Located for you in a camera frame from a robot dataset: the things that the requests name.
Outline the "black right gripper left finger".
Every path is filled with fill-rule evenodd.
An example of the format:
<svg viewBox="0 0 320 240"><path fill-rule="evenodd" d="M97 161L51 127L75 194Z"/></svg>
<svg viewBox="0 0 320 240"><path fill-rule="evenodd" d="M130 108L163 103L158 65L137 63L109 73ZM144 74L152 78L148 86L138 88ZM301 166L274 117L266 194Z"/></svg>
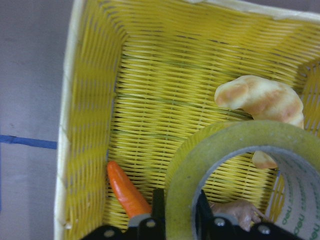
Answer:
<svg viewBox="0 0 320 240"><path fill-rule="evenodd" d="M152 213L155 222L155 239L165 240L165 194L162 188L157 188L152 193Z"/></svg>

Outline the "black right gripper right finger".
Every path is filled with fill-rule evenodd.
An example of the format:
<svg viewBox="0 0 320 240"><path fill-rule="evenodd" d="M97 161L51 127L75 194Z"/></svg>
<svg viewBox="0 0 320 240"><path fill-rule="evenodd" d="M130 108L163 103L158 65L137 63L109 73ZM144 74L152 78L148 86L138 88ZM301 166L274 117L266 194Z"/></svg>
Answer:
<svg viewBox="0 0 320 240"><path fill-rule="evenodd" d="M212 240L213 239L213 213L210 208L208 199L203 190L197 200L197 239Z"/></svg>

